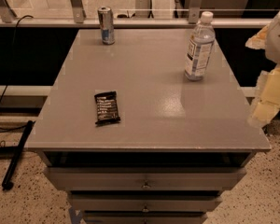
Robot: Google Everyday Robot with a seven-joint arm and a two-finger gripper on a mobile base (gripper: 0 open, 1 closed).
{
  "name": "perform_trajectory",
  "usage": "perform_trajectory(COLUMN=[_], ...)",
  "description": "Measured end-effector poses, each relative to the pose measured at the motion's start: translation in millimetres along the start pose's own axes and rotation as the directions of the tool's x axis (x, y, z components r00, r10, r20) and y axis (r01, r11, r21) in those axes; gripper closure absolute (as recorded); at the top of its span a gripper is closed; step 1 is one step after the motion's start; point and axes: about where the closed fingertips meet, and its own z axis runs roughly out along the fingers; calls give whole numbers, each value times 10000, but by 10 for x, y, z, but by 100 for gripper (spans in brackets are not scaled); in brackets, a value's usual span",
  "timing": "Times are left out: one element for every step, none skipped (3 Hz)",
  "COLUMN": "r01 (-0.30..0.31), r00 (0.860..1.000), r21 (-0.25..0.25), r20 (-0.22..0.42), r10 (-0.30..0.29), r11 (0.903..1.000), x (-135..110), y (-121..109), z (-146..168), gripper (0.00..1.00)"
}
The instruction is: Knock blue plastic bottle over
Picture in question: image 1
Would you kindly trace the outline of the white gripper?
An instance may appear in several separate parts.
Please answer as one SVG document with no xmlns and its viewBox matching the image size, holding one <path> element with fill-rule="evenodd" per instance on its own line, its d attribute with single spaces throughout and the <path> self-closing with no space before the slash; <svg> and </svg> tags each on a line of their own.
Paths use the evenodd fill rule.
<svg viewBox="0 0 280 224">
<path fill-rule="evenodd" d="M 280 63 L 280 11 L 269 25 L 251 36 L 245 46 L 250 49 L 265 49 L 267 59 Z M 280 64 L 271 72 L 260 73 L 247 122 L 253 127 L 262 128 L 269 124 L 279 111 Z"/>
</svg>

